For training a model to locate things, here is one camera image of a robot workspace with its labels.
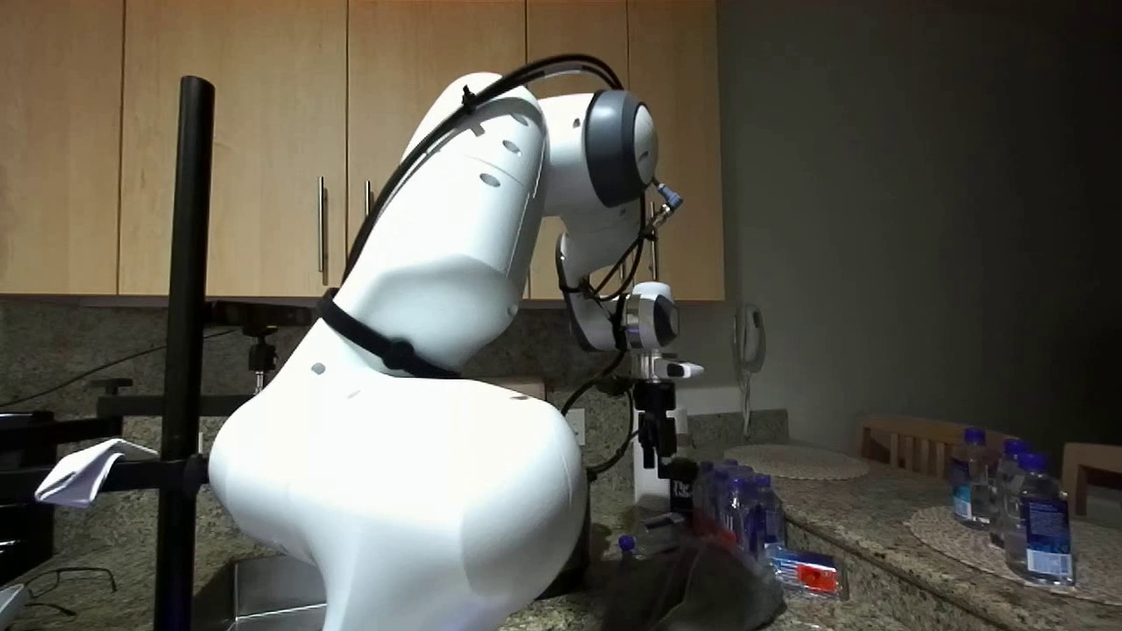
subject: black metal stand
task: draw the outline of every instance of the black metal stand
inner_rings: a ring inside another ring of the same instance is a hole
[[[203,455],[195,443],[208,316],[211,146],[214,84],[203,77],[182,77],[161,424],[165,480],[159,501],[159,631],[190,631],[192,612],[195,490],[203,478]]]

